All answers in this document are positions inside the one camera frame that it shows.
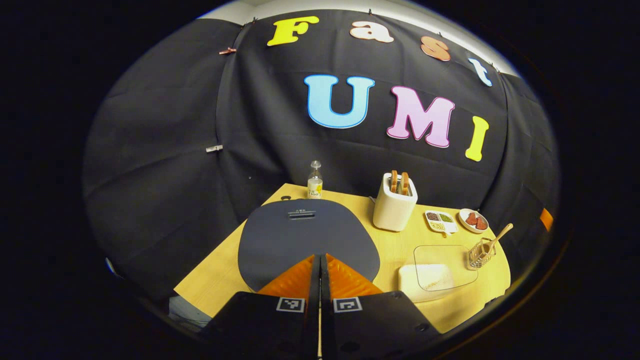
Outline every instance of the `white container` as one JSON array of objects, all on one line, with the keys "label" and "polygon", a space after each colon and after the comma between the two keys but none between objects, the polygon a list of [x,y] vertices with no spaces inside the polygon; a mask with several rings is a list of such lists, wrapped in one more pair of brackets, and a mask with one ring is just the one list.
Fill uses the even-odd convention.
[{"label": "white container", "polygon": [[[390,179],[390,172],[382,176],[382,183],[373,209],[373,224],[380,229],[402,231],[409,222],[415,204],[418,202],[418,193],[410,178],[409,195],[392,193],[389,188]],[[402,179],[402,175],[398,174],[397,179]]]}]

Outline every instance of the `wooden table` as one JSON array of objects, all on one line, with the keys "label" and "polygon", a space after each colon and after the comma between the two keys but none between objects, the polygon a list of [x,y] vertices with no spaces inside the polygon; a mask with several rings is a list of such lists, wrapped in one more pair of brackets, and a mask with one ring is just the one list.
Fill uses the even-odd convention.
[{"label": "wooden table", "polygon": [[[266,202],[281,201],[284,195],[291,199],[306,199],[307,188],[284,184]],[[323,190],[322,198],[338,202],[351,210],[360,220],[380,254],[380,270],[373,283],[382,291],[398,290],[398,268],[407,264],[413,250],[419,245],[463,245],[471,249],[482,237],[494,238],[489,228],[482,234],[466,230],[458,220],[458,210],[435,206],[416,205],[406,228],[398,233],[373,226],[374,203],[362,196]],[[432,231],[426,223],[426,210],[445,211],[456,217],[459,231],[449,237]],[[237,291],[251,291],[240,276],[237,264],[240,235],[244,221],[202,262],[196,266],[176,287],[175,291],[205,314],[213,317]],[[490,300],[504,295],[511,284],[509,263],[500,243],[496,244],[497,255],[478,270],[478,278],[468,286],[448,296],[419,302],[415,305],[440,332],[446,332],[478,311]]]}]

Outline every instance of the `meat slice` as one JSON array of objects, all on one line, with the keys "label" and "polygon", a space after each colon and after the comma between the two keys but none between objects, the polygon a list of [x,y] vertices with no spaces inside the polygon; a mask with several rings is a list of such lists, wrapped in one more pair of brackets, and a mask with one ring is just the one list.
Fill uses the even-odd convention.
[{"label": "meat slice", "polygon": [[487,228],[486,222],[482,218],[477,218],[476,229],[478,230],[486,230]]},{"label": "meat slice", "polygon": [[470,213],[469,217],[465,220],[465,222],[471,226],[475,226],[478,222],[478,219],[476,218],[476,213]]}]

